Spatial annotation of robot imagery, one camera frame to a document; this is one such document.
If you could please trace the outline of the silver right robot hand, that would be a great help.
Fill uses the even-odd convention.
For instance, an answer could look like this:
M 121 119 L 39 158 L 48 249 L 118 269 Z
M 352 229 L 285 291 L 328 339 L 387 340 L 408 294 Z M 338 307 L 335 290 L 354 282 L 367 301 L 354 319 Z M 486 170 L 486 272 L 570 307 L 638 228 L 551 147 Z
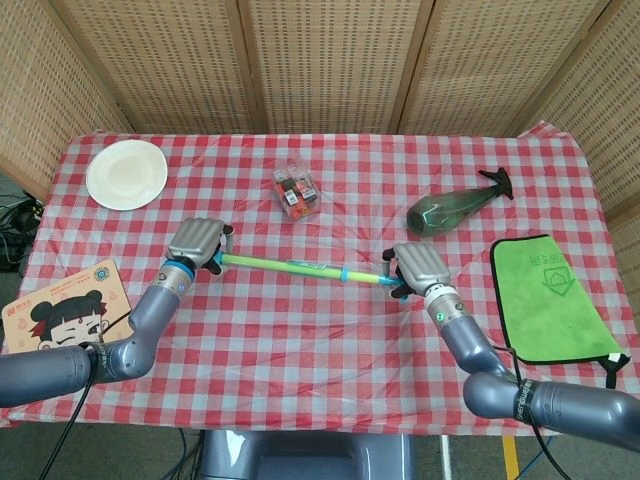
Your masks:
M 383 274 L 390 275 L 391 262 L 396 261 L 396 276 L 400 284 L 389 295 L 393 299 L 404 299 L 410 295 L 426 297 L 437 285 L 447 285 L 451 272 L 429 243 L 397 243 L 382 253 Z

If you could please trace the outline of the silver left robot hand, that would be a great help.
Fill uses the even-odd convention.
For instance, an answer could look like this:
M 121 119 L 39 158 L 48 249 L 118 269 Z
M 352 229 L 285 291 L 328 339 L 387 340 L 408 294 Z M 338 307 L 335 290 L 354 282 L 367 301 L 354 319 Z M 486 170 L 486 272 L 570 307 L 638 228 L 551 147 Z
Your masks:
M 216 259 L 222 247 L 230 251 L 234 229 L 221 220 L 200 217 L 185 219 L 171 242 L 166 258 L 184 265 L 191 273 L 208 270 L 214 276 L 222 274 L 221 261 Z

